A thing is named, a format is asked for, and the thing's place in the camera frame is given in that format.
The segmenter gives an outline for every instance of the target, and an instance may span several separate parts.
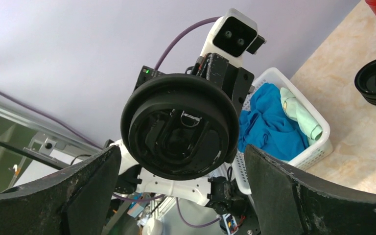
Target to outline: blue cloth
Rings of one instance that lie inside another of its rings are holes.
[[[290,161],[307,147],[307,137],[299,124],[289,119],[280,102],[280,91],[266,83],[250,99],[251,111],[241,111],[238,149],[247,144],[266,151],[274,157]]]

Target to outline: beige table surface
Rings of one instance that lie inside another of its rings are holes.
[[[376,59],[376,17],[362,0],[296,72],[291,81],[325,117],[334,152],[308,172],[376,193],[376,106],[354,86]]]

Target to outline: towel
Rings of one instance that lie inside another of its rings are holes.
[[[309,145],[314,144],[322,135],[322,127],[288,89],[281,88],[280,97],[286,116],[297,121],[300,129],[307,136]]]
[[[308,146],[307,137],[297,122],[283,111],[280,91],[266,83],[250,99],[250,111],[241,111],[238,149],[244,152],[247,144],[266,151],[274,157],[290,161]]]

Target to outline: white panel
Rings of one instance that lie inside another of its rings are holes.
[[[192,23],[237,8],[257,22],[267,39],[257,55],[245,56],[244,67],[256,76],[277,67],[291,77],[358,2],[0,0],[0,90],[103,145],[120,139],[121,111],[142,65],[153,67]],[[191,66],[210,27],[184,38],[161,70],[183,72]]]

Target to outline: black camera face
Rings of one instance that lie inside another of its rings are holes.
[[[229,17],[213,44],[234,57],[239,57],[257,37],[257,32],[235,17]]]

